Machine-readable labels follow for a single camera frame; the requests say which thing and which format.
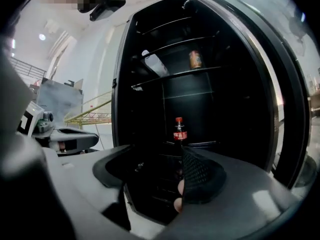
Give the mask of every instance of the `ceiling light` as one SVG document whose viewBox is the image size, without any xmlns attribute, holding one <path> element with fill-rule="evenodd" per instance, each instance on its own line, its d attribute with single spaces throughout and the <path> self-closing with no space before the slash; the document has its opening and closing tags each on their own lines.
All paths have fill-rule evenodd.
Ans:
<svg viewBox="0 0 320 240">
<path fill-rule="evenodd" d="M 40 34 L 40 35 L 39 35 L 39 39 L 40 39 L 41 41 L 44 41 L 44 40 L 46 40 L 46 36 L 45 36 L 44 34 Z"/>
</svg>

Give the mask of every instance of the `metal railing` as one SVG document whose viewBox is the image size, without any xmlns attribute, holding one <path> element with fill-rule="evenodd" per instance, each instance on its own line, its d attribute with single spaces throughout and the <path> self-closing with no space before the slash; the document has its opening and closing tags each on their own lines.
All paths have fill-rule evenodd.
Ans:
<svg viewBox="0 0 320 240">
<path fill-rule="evenodd" d="M 42 80 L 45 77 L 46 71 L 32 66 L 28 63 L 25 63 L 21 60 L 11 57 L 10 62 L 13 68 L 17 71 L 18 74 L 28 76 L 34 79 Z"/>
</svg>

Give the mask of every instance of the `black shelf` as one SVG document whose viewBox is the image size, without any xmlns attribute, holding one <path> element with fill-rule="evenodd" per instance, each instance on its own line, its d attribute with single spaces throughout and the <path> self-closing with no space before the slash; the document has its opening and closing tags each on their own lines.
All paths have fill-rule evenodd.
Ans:
<svg viewBox="0 0 320 240">
<path fill-rule="evenodd" d="M 191 18 L 192 18 L 192 17 L 185 17 L 185 18 L 180 18 L 180 19 L 176 19 L 176 20 L 170 21 L 170 22 L 168 22 L 168 23 L 165 23 L 165 24 L 162 24 L 162 25 L 160 25 L 160 26 L 157 26 L 157 27 L 155 27 L 155 28 L 153 28 L 153 29 L 150 29 L 150 30 L 144 32 L 142 35 L 146 35 L 146 34 L 152 32 L 152 31 L 155 31 L 155 30 L 157 30 L 157 29 L 160 29 L 160 28 L 162 28 L 162 27 L 164 27 L 164 26 L 168 26 L 168 25 L 170 25 L 170 24 L 172 24 L 172 23 L 176 23 L 176 22 L 188 20 L 188 19 L 191 19 Z"/>
<path fill-rule="evenodd" d="M 184 45 L 184 44 L 187 44 L 187 43 L 192 43 L 192 42 L 199 41 L 199 40 L 211 39 L 211 38 L 212 39 L 215 38 L 215 35 L 197 37 L 197 38 L 192 38 L 192 39 L 188 39 L 188 40 L 184 40 L 184 41 L 180 41 L 180 42 L 175 42 L 175 43 L 166 45 L 164 47 L 155 49 L 155 50 L 149 52 L 148 54 L 146 54 L 144 56 L 141 56 L 139 58 L 139 60 L 142 60 L 142 59 L 144 59 L 146 57 L 149 57 L 150 55 L 156 54 L 156 53 L 158 53 L 160 51 L 163 51 L 163 50 L 166 50 L 166 49 L 170 49 L 170 48 L 173 48 L 173 47 L 176 47 L 176 46 Z"/>
<path fill-rule="evenodd" d="M 163 80 L 167 80 L 167 79 L 172 79 L 172 78 L 178 78 L 178 77 L 182 77 L 182 76 L 187 76 L 187 75 L 195 75 L 195 74 L 200 74 L 200 73 L 205 73 L 211 70 L 220 70 L 220 69 L 231 69 L 233 68 L 233 66 L 212 66 L 212 67 L 206 67 L 206 68 L 200 68 L 200 69 L 192 69 L 192 70 L 188 70 L 188 71 L 184 71 L 184 72 L 180 72 L 180 73 L 175 73 L 175 74 L 171 74 L 171 75 L 167 75 L 167 76 L 163 76 L 163 77 L 158 77 L 149 81 L 145 81 L 142 83 L 138 83 L 135 85 L 132 85 L 131 88 L 138 88 L 141 87 L 143 85 L 147 85 L 150 83 L 154 83 L 157 81 L 163 81 Z"/>
</svg>

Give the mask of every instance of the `bottle label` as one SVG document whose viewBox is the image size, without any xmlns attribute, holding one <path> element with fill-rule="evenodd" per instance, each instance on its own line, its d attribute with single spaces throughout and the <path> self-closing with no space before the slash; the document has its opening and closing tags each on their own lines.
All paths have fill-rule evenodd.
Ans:
<svg viewBox="0 0 320 240">
<path fill-rule="evenodd" d="M 179 131 L 173 133 L 173 138 L 175 141 L 177 140 L 185 140 L 187 138 L 187 132 L 186 131 Z"/>
</svg>

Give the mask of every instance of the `soda can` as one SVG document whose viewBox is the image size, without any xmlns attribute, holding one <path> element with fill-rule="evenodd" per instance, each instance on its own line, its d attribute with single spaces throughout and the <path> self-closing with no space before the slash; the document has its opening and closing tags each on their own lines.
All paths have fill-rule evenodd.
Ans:
<svg viewBox="0 0 320 240">
<path fill-rule="evenodd" d="M 192 52 L 190 52 L 189 58 L 190 58 L 190 66 L 192 70 L 201 68 L 202 61 L 200 58 L 200 53 L 197 50 L 193 50 Z"/>
</svg>

